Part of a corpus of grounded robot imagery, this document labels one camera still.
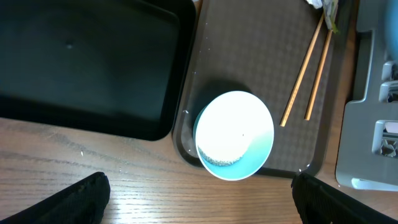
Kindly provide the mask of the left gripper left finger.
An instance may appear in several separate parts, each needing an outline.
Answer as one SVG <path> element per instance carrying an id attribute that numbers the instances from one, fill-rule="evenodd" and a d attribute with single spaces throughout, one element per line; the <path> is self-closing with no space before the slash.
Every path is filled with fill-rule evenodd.
<path id="1" fill-rule="evenodd" d="M 1 220 L 1 224 L 98 224 L 110 198 L 103 172 L 95 172 L 49 198 Z"/>

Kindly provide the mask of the blue plate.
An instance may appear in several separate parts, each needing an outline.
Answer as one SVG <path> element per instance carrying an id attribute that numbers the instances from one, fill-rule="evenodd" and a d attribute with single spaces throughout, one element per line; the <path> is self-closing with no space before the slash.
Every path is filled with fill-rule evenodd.
<path id="1" fill-rule="evenodd" d="M 388 0 L 384 16 L 385 43 L 393 60 L 397 60 L 397 4 L 397 0 Z"/>

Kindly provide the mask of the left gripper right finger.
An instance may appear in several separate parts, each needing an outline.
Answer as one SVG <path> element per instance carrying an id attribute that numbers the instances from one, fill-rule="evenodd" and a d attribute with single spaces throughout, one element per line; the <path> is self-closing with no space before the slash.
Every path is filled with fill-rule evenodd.
<path id="1" fill-rule="evenodd" d="M 297 174 L 291 188 L 303 224 L 397 224 L 397 220 L 307 173 Z"/>

